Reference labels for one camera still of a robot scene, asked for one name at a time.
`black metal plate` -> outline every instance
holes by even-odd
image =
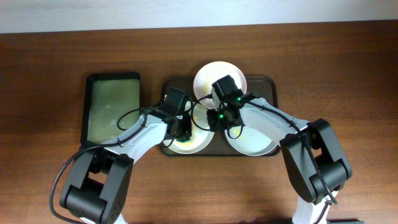
[[[275,84],[270,78],[261,75],[250,75],[245,77],[248,83],[248,91],[252,91],[264,97],[269,104],[277,108],[278,104]],[[192,88],[193,79],[193,77],[175,77],[170,79],[164,84],[162,97],[164,97],[171,87],[186,91],[188,94],[194,97],[195,94],[193,93]],[[193,154],[179,154],[166,147],[161,147],[160,150],[167,156],[246,156],[229,145],[223,132],[216,132],[209,145],[207,145],[201,151]],[[279,152],[280,147],[276,146],[271,152],[263,155],[262,157],[272,157],[277,155]]]

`white wall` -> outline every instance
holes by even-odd
[[[0,32],[398,19],[396,0],[0,0]]]

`brown tabletop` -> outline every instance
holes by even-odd
[[[328,219],[398,220],[398,22],[337,22],[0,35],[0,223],[61,223],[52,182],[80,146],[84,80],[141,74],[144,106],[172,76],[221,60],[267,75],[279,108],[328,120],[354,175]],[[59,207],[60,181],[55,196]],[[134,166],[129,223],[237,223],[290,218],[297,194],[282,155],[170,158]]]

